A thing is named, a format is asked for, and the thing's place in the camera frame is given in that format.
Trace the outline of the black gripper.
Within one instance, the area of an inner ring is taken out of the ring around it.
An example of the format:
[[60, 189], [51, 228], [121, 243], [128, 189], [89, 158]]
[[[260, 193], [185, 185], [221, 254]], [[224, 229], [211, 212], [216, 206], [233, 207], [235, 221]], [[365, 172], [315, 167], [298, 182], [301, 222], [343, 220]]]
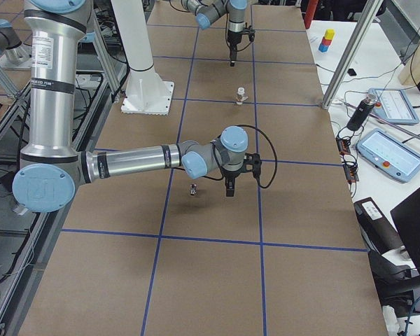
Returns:
[[237, 61], [237, 46], [242, 42], [243, 36], [248, 36], [249, 43], [255, 40], [255, 29], [246, 23], [229, 23], [226, 31], [226, 41], [230, 51], [230, 67]]
[[241, 166], [235, 170], [228, 170], [228, 166], [221, 169], [225, 179], [225, 192], [227, 197], [235, 196], [235, 181], [238, 175], [251, 172], [253, 178], [259, 182], [262, 160], [258, 153], [246, 153]]

